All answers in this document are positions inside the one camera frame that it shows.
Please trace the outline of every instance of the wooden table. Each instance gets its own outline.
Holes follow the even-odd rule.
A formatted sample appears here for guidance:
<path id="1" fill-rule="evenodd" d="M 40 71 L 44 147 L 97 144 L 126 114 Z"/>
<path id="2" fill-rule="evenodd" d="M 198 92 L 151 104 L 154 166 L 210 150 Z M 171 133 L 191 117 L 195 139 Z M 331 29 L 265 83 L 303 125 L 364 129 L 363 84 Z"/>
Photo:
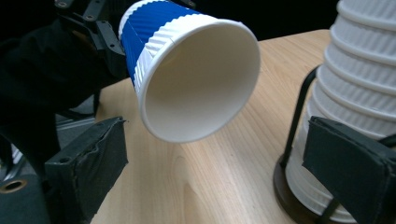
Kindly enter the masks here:
<path id="1" fill-rule="evenodd" d="M 92 224 L 294 223 L 276 201 L 273 173 L 302 81 L 322 63 L 330 36 L 318 30 L 259 43 L 261 74 L 246 107 L 200 141 L 151 135 L 130 79 L 103 90 L 97 120 L 127 120 L 129 163 Z"/>

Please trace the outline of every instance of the white cup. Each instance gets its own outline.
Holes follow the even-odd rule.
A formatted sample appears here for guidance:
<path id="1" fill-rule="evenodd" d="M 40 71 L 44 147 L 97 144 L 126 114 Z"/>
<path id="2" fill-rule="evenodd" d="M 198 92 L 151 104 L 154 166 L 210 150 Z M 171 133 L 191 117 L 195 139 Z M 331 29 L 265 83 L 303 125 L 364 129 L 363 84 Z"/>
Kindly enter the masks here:
<path id="1" fill-rule="evenodd" d="M 260 49 L 241 22 L 144 0 L 124 13 L 119 35 L 141 119 L 162 140 L 190 142 L 219 130 L 256 85 Z"/>

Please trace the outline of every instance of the cup stack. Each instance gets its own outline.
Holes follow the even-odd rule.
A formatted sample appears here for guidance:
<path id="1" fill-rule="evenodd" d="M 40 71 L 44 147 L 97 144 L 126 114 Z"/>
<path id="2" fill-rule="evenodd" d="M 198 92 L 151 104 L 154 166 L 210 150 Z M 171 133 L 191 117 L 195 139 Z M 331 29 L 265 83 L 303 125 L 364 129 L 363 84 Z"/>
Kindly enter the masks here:
<path id="1" fill-rule="evenodd" d="M 374 140 L 396 133 L 396 1 L 340 0 L 337 10 L 286 168 L 293 194 L 318 215 L 332 195 L 302 166 L 311 116 L 339 121 Z M 342 206 L 331 220 L 356 222 Z"/>

